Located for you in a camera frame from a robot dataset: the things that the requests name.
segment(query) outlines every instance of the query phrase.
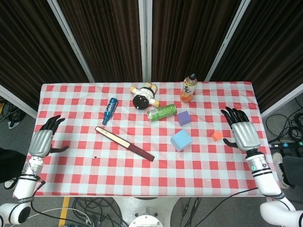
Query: blue cube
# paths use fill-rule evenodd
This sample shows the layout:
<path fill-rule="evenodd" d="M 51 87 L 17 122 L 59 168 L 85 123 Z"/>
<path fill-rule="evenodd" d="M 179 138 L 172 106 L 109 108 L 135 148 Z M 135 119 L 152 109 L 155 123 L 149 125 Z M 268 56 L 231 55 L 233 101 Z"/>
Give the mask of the blue cube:
<path fill-rule="evenodd" d="M 192 141 L 193 139 L 183 129 L 170 139 L 170 142 L 174 145 L 177 151 L 183 150 L 187 145 L 191 144 Z"/>
<path fill-rule="evenodd" d="M 190 115 L 187 111 L 178 114 L 178 122 L 180 126 L 190 123 Z"/>

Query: toy figure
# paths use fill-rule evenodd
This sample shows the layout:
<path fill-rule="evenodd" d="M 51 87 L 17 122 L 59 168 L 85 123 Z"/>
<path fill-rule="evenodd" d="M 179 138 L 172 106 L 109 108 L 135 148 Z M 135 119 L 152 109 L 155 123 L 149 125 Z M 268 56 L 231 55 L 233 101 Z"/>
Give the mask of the toy figure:
<path fill-rule="evenodd" d="M 131 86 L 131 92 L 135 95 L 133 98 L 134 106 L 138 110 L 146 109 L 149 104 L 159 107 L 159 101 L 153 99 L 158 90 L 157 86 L 151 83 L 146 83 L 145 85 L 145 87 L 142 87 L 139 90 L 134 86 Z"/>

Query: light blue cube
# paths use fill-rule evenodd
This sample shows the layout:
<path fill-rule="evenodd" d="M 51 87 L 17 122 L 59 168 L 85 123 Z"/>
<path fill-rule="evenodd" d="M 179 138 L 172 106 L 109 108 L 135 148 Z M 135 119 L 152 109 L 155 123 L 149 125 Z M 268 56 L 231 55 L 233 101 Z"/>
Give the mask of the light blue cube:
<path fill-rule="evenodd" d="M 172 136 L 170 139 L 170 142 L 174 145 L 177 151 L 183 150 L 187 145 L 191 144 L 192 141 L 193 139 L 184 129 Z"/>

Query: purple cube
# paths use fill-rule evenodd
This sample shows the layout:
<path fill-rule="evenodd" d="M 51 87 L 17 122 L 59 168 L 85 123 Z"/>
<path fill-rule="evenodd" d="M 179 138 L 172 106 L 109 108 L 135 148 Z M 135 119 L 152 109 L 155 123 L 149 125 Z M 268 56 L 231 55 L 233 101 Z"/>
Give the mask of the purple cube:
<path fill-rule="evenodd" d="M 180 126 L 190 123 L 190 115 L 187 111 L 178 114 L 178 122 Z"/>

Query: blue can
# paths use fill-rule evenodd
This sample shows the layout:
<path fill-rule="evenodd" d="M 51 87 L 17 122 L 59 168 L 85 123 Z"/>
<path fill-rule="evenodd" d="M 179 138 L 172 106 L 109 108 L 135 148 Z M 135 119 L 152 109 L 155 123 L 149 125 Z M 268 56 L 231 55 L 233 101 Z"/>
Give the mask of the blue can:
<path fill-rule="evenodd" d="M 102 122 L 103 125 L 106 125 L 108 120 L 113 116 L 117 105 L 118 105 L 118 100 L 115 99 L 115 98 L 111 98 L 107 107 L 106 107 L 106 110 L 104 112 L 104 119 L 103 119 L 103 122 Z"/>

